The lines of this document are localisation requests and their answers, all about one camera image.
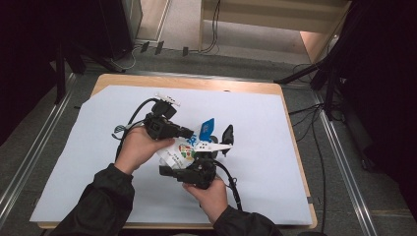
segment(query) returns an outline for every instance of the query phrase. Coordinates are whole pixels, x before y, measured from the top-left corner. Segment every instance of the black curtain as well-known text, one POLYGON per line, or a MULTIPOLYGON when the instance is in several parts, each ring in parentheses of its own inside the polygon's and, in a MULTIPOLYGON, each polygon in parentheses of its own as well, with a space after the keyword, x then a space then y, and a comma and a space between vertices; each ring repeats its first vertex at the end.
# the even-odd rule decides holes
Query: black curtain
POLYGON ((414 1, 374 1, 353 35, 355 46, 344 54, 341 77, 347 80, 340 87, 373 141, 363 152, 398 183, 415 219, 416 13, 414 1))
POLYGON ((0 3, 0 145, 55 85, 55 40, 42 0, 0 3))

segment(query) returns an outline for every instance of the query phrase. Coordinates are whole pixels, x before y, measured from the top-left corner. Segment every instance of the metal rail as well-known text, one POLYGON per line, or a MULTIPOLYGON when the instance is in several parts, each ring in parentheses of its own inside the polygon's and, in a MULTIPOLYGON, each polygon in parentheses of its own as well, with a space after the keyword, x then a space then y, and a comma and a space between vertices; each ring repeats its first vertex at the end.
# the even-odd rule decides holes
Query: metal rail
POLYGON ((52 108, 52 111, 43 124, 42 129, 39 131, 36 139, 30 147, 30 150, 25 156, 25 159, 22 161, 21 166, 19 167, 6 191, 3 193, 0 199, 0 229, 6 222, 6 219, 9 216, 13 205, 18 199, 24 185, 28 181, 31 172, 33 171, 33 168, 43 151, 43 148, 45 147, 50 135, 58 123, 58 120, 61 117, 68 101, 70 100, 75 82, 76 76, 75 74, 71 74, 67 80, 67 93, 61 102, 54 105, 52 108))
MULTIPOLYGON (((314 91, 314 96, 317 103, 323 103, 323 99, 318 92, 314 91)), ((368 210, 364 198, 362 197, 355 177, 349 167, 348 160, 337 137, 333 123, 328 120, 326 114, 323 111, 320 115, 323 125, 325 126, 326 133, 328 134, 328 140, 330 141, 330 145, 337 161, 337 165, 340 169, 341 176, 343 178, 344 184, 346 185, 347 193, 349 194, 350 201, 352 202, 353 208, 355 209, 356 216, 358 217, 362 231, 366 236, 377 236, 378 233, 372 220, 371 214, 368 210)))

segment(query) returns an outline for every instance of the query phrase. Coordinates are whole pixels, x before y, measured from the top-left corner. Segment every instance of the cable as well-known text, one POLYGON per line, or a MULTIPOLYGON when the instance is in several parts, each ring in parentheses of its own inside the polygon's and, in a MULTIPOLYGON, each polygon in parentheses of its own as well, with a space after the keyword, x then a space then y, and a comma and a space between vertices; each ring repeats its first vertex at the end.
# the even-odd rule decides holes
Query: cable
MULTIPOLYGON (((132 124, 132 122, 133 122, 133 120, 135 119, 135 117, 138 115, 138 113, 139 113, 139 111, 146 105, 146 104, 148 104, 149 102, 151 102, 151 101, 154 101, 154 102, 157 102, 158 100, 156 99, 156 98, 150 98, 150 99, 148 99, 148 100, 146 100, 146 101, 144 101, 144 102, 142 102, 142 104, 136 109, 136 111, 133 113, 133 115, 132 115, 132 117, 131 117, 131 119, 129 120, 129 122, 128 122, 128 125, 131 125, 132 124)), ((144 120, 141 120, 141 121, 138 121, 138 122, 136 122, 134 125, 132 125, 131 127, 129 127, 129 129, 127 129, 127 130, 125 130, 124 131, 124 133, 123 133, 123 137, 120 139, 120 143, 119 143, 119 147, 117 147, 117 150, 116 150, 116 159, 117 159, 117 157, 119 156, 119 153, 120 153, 120 151, 122 150, 122 145, 123 145, 123 142, 125 141, 125 139, 126 139, 126 136, 129 134, 129 131, 136 125, 136 124, 139 124, 139 123, 141 123, 141 122, 144 122, 146 119, 144 119, 144 120)))
MULTIPOLYGON (((295 74, 295 68, 297 68, 299 66, 311 66, 311 65, 312 64, 298 64, 298 65, 294 66, 292 68, 292 75, 295 74)), ((298 78, 297 80, 300 81, 301 83, 309 83, 309 82, 306 82, 306 81, 301 80, 301 78, 298 78)))
POLYGON ((309 124, 309 127, 307 128, 306 132, 304 133, 304 135, 302 136, 302 138, 300 138, 299 140, 297 140, 297 142, 301 141, 304 139, 304 137, 307 135, 308 131, 310 130, 310 128, 312 128, 312 132, 313 132, 313 137, 314 137, 314 141, 315 141, 315 145, 317 148, 317 151, 319 153, 319 158, 320 158, 320 164, 322 167, 322 178, 323 178, 323 216, 322 216, 322 229, 321 232, 325 233, 325 225, 326 225, 326 212, 327 212, 327 203, 328 203, 328 198, 327 198, 327 178, 326 178, 326 169, 325 169, 325 161, 322 155, 322 151, 320 149, 319 146, 319 141, 317 139, 317 135, 316 135, 316 129, 314 126, 314 123, 319 119, 320 117, 320 113, 323 111, 323 107, 324 104, 320 103, 320 104, 315 104, 312 105, 310 107, 304 108, 304 109, 300 109, 300 110, 296 110, 293 112, 288 113, 289 115, 294 115, 300 112, 304 112, 304 111, 309 111, 311 109, 314 108, 314 111, 309 112, 300 122, 296 123, 296 125, 298 125, 299 123, 301 123, 302 121, 304 121, 310 114, 313 113, 313 117, 311 120, 311 123, 309 124))
POLYGON ((39 236, 44 236, 45 234, 46 234, 46 232, 47 232, 48 230, 47 229, 44 229, 40 234, 39 234, 39 236))
POLYGON ((214 9, 214 14, 212 16, 212 21, 211 21, 212 41, 211 41, 210 46, 206 49, 201 50, 201 51, 199 51, 199 50, 190 50, 190 52, 197 52, 198 54, 206 54, 206 53, 209 53, 209 52, 212 51, 212 49, 214 48, 214 46, 217 43, 217 25, 218 25, 218 16, 219 16, 219 14, 220 14, 220 0, 217 1, 217 4, 216 4, 215 9, 214 9))
POLYGON ((240 201, 240 197, 239 197, 239 193, 237 192, 237 188, 236 188, 236 182, 235 182, 235 178, 233 178, 231 175, 230 175, 230 173, 229 173, 229 171, 227 170, 227 168, 223 165, 223 164, 221 164, 220 162, 218 162, 217 160, 214 160, 214 164, 216 165, 216 166, 218 166, 218 167, 220 167, 222 170, 224 170, 224 172, 226 173, 226 175, 227 175, 227 178, 229 179, 229 188, 232 190, 232 193, 233 193, 233 197, 234 197, 234 199, 235 199, 235 201, 236 201, 236 205, 237 205, 237 208, 239 209, 239 210, 243 210, 242 209, 242 203, 241 203, 241 201, 240 201))
POLYGON ((133 64, 132 64, 132 66, 130 66, 130 67, 122 67, 122 66, 120 66, 119 64, 117 64, 115 61, 113 61, 113 58, 111 59, 111 63, 113 63, 115 66, 117 66, 117 67, 119 67, 120 69, 123 69, 123 70, 129 70, 129 69, 132 69, 135 65, 136 65, 136 57, 135 57, 135 55, 134 55, 134 52, 136 51, 136 49, 138 49, 138 48, 142 48, 142 46, 139 46, 139 47, 135 47, 132 51, 131 51, 131 54, 132 54, 132 57, 133 57, 133 64))
POLYGON ((326 211, 327 211, 327 203, 328 203, 327 194, 328 194, 328 192, 327 192, 327 188, 326 188, 326 185, 327 184, 326 184, 325 161, 323 159, 322 151, 320 150, 319 142, 318 142, 317 137, 316 137, 316 130, 314 128, 315 116, 316 116, 317 111, 318 110, 316 110, 315 113, 314 113, 314 115, 313 115, 313 119, 312 119, 311 126, 312 126, 313 137, 314 137, 314 141, 315 141, 315 144, 316 144, 316 148, 317 148, 317 151, 318 151, 319 157, 320 157, 320 164, 322 166, 322 178, 323 178, 323 217, 322 217, 322 230, 321 230, 321 232, 322 233, 325 233, 326 211))

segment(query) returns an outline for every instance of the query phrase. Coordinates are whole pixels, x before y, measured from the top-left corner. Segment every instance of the white object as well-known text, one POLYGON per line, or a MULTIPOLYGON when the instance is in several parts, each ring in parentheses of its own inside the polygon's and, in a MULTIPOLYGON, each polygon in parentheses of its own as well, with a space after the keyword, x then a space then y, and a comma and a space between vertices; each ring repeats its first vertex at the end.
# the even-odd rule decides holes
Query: white object
POLYGON ((157 92, 155 96, 157 96, 157 97, 159 97, 161 100, 164 100, 164 101, 169 102, 169 103, 171 103, 171 104, 175 104, 175 105, 177 105, 177 106, 181 106, 181 103, 180 103, 180 102, 175 101, 175 100, 174 100, 174 99, 172 99, 172 97, 170 97, 170 96, 167 96, 167 95, 164 95, 164 94, 160 94, 159 92, 157 92))
POLYGON ((194 162, 192 157, 193 147, 185 139, 175 139, 175 143, 163 148, 156 153, 163 159, 162 163, 172 169, 185 169, 194 162))
POLYGON ((216 151, 216 150, 223 150, 223 149, 231 149, 233 145, 222 145, 222 144, 214 144, 209 142, 199 142, 195 147, 194 151, 216 151))

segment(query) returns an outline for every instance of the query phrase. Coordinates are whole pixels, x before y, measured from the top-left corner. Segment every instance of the black jacket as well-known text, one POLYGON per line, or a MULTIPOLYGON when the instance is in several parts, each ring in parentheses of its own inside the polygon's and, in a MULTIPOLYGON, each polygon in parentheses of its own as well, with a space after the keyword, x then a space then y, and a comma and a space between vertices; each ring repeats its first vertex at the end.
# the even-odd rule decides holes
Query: black jacket
MULTIPOLYGON (((135 195, 132 179, 133 176, 109 164, 95 174, 79 203, 50 235, 117 235, 132 211, 135 195)), ((213 228, 220 236, 281 235, 273 222, 263 215, 239 211, 231 206, 221 214, 213 228)))

